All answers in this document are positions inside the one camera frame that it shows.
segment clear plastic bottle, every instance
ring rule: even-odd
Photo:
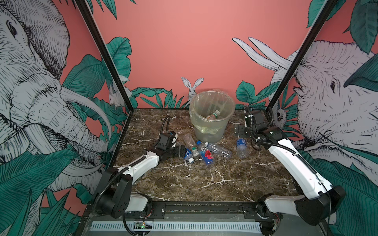
[[[236,149],[237,149],[237,154],[240,159],[244,159],[248,157],[247,153],[247,141],[245,139],[239,138],[236,141]]]
[[[194,163],[193,154],[189,149],[186,149],[184,160],[187,160],[190,163]]]
[[[218,119],[218,116],[220,115],[220,112],[218,110],[215,110],[211,115],[208,115],[206,119],[208,120],[216,120]]]
[[[215,154],[220,155],[221,157],[225,158],[231,158],[232,152],[228,149],[225,149],[224,147],[221,147],[220,145],[205,142],[205,145],[208,147],[208,149]]]
[[[192,138],[192,136],[190,134],[184,134],[183,135],[183,140],[186,144],[187,147],[189,147],[189,150],[191,149],[192,152],[193,152],[193,156],[198,156],[199,155],[199,152],[198,150],[195,148],[196,147],[196,144]]]
[[[210,150],[206,147],[204,143],[201,141],[197,141],[197,146],[200,150],[200,154],[202,156],[203,161],[207,166],[211,165],[214,163],[214,157],[211,154]]]

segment fiji water bottle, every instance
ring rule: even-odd
[[[187,160],[190,163],[194,163],[193,154],[189,149],[186,149],[184,160]]]
[[[236,141],[236,149],[237,149],[237,154],[240,159],[244,159],[248,157],[247,142],[245,139],[238,139]]]
[[[214,157],[212,156],[211,152],[208,150],[205,144],[203,144],[201,141],[197,141],[197,146],[200,151],[200,154],[202,156],[203,161],[205,164],[211,165],[214,163]]]

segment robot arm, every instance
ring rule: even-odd
[[[262,111],[245,108],[245,127],[238,134],[251,137],[272,153],[289,171],[301,187],[300,196],[264,196],[258,201],[261,218],[272,213],[286,213],[300,216],[306,223],[317,225],[340,206],[346,193],[341,186],[333,186],[321,176],[291,144],[285,133],[278,127],[268,127]]]

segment crushed plastic bottle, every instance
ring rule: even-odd
[[[187,160],[190,163],[194,163],[193,154],[189,149],[186,149],[184,160]]]
[[[248,157],[247,153],[247,141],[245,139],[238,139],[236,141],[236,149],[237,149],[237,154],[240,159],[244,159]]]
[[[208,147],[208,149],[215,154],[218,154],[221,157],[225,158],[231,158],[232,152],[228,149],[225,149],[224,147],[221,147],[220,145],[205,142],[205,145]]]
[[[197,146],[200,150],[200,154],[202,156],[203,161],[207,166],[211,165],[214,163],[214,157],[211,154],[210,150],[206,147],[204,143],[201,141],[197,141]]]
[[[187,147],[189,147],[189,150],[191,149],[192,152],[193,152],[193,156],[198,156],[200,153],[198,152],[198,150],[195,148],[196,147],[196,144],[194,142],[194,139],[192,138],[192,136],[190,134],[184,134],[183,135],[183,140],[186,144]]]
[[[218,110],[215,110],[215,112],[212,113],[211,115],[207,116],[206,119],[208,119],[208,120],[216,120],[216,119],[218,119],[219,115],[220,115],[220,112]]]

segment elephant ear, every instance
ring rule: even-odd
[[[55,78],[60,78],[66,65],[70,35],[52,0],[2,0],[0,4],[21,23],[46,68]]]

